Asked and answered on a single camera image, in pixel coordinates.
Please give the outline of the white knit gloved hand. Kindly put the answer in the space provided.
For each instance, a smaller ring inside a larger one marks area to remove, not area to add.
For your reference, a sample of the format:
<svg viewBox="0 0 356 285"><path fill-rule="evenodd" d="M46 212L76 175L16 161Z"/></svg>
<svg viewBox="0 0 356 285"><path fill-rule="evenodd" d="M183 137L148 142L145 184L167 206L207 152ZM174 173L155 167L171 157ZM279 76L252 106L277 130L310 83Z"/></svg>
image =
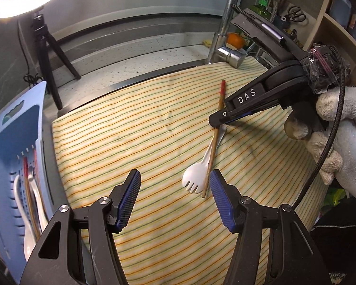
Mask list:
<svg viewBox="0 0 356 285"><path fill-rule="evenodd" d="M315 161L331 135L336 117L340 89L321 94L315 108L302 102L293 107L284 123L286 135L304 143ZM356 198L356 88L346 87L341 120L333 145L320 169L325 185L333 180Z"/></svg>

